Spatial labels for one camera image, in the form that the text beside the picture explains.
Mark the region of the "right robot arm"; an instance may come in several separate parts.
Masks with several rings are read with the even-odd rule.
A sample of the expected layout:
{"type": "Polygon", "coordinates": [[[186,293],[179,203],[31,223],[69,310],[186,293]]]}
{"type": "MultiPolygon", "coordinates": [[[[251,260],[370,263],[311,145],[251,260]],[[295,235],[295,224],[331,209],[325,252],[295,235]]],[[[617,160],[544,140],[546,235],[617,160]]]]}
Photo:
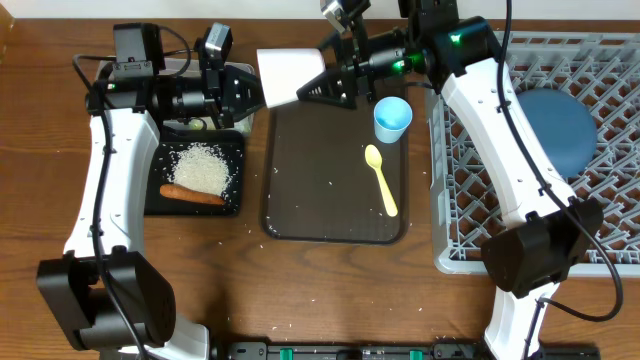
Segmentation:
{"type": "Polygon", "coordinates": [[[468,131],[493,184],[505,230],[485,241],[482,262],[496,284],[484,344],[496,359],[536,359],[554,292],[595,245],[603,213],[577,198],[546,155],[507,74],[506,46],[482,17],[417,10],[408,27],[370,37],[341,15],[327,40],[336,67],[297,89],[302,101],[351,108],[376,80],[424,74],[468,131]],[[340,33],[350,31],[351,39],[340,33]]]}

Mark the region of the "green snack wrapper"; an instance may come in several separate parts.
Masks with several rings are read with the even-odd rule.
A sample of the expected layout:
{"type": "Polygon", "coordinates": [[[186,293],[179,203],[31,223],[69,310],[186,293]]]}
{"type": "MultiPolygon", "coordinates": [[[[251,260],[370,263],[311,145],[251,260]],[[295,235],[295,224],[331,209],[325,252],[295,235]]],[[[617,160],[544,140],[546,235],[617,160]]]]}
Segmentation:
{"type": "Polygon", "coordinates": [[[207,129],[206,122],[200,118],[191,119],[188,126],[191,130],[194,131],[202,131],[207,129]]]}

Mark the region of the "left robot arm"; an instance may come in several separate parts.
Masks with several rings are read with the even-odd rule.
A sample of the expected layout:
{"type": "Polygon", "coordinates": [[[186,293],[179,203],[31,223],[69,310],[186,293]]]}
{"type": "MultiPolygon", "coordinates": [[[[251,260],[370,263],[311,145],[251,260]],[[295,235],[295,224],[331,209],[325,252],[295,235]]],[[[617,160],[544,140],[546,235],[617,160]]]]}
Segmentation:
{"type": "Polygon", "coordinates": [[[63,255],[39,264],[36,283],[70,345],[132,358],[208,359],[209,329],[180,316],[170,283],[148,262],[146,215],[229,216],[242,193],[244,141],[235,131],[161,135],[164,120],[203,117],[195,77],[142,74],[99,79],[87,95],[93,145],[78,219],[63,255]],[[219,205],[164,199],[155,164],[172,146],[219,146],[233,174],[219,205]]]}

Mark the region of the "pile of white rice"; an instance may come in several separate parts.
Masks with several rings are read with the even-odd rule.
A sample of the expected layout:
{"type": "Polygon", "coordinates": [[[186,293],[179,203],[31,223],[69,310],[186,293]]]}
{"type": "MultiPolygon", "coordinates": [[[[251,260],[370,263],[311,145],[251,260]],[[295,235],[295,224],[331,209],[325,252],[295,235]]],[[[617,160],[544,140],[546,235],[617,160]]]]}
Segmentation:
{"type": "Polygon", "coordinates": [[[229,165],[217,145],[192,143],[171,153],[168,181],[192,191],[222,196],[231,182],[229,165]]]}

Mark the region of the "orange carrot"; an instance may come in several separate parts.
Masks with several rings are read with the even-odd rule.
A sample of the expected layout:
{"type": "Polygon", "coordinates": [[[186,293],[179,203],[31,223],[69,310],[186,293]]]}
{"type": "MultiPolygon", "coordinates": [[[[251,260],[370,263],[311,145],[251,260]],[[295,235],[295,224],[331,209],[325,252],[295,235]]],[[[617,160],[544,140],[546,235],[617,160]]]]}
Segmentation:
{"type": "Polygon", "coordinates": [[[225,201],[218,195],[194,191],[176,184],[164,184],[159,189],[163,197],[206,205],[224,205],[225,201]]]}

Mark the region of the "yellow plastic spoon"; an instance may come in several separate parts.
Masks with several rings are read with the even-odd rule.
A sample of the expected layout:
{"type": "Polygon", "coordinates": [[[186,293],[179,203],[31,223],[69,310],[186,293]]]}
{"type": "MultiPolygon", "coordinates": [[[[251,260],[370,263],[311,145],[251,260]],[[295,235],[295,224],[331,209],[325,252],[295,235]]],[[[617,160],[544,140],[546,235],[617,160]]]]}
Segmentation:
{"type": "Polygon", "coordinates": [[[391,193],[391,190],[388,186],[384,173],[382,171],[383,158],[380,151],[375,145],[369,144],[365,147],[364,156],[365,156],[365,162],[369,167],[373,169],[373,171],[376,174],[379,188],[380,188],[381,198],[382,198],[387,215],[389,217],[397,216],[398,208],[393,198],[393,195],[391,193]]]}

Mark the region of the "dark blue bowl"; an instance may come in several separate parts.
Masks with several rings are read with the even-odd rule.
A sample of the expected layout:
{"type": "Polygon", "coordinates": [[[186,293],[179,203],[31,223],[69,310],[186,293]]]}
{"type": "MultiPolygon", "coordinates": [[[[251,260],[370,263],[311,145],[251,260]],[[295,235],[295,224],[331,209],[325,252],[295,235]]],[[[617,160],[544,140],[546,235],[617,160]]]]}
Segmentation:
{"type": "Polygon", "coordinates": [[[518,95],[542,148],[565,179],[578,176],[596,152],[597,127],[587,107],[571,95],[538,88],[518,95]]]}

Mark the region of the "pink cup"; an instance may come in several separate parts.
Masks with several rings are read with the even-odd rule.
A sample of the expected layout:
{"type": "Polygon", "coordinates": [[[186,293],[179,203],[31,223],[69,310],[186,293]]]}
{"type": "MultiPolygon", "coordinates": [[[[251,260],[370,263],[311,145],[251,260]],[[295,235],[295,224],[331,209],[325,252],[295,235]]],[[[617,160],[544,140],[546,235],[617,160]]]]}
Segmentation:
{"type": "Polygon", "coordinates": [[[297,91],[325,71],[315,48],[258,49],[256,55],[267,108],[296,102],[297,91]]]}

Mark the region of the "light blue cup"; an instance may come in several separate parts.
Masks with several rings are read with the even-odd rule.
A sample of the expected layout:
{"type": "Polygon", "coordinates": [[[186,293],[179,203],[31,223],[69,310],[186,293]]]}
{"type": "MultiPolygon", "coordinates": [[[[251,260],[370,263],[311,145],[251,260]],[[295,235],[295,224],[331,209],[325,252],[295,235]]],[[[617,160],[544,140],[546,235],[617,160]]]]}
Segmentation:
{"type": "Polygon", "coordinates": [[[386,144],[397,142],[413,120],[410,104],[400,97],[385,97],[377,102],[373,112],[376,138],[386,144]]]}

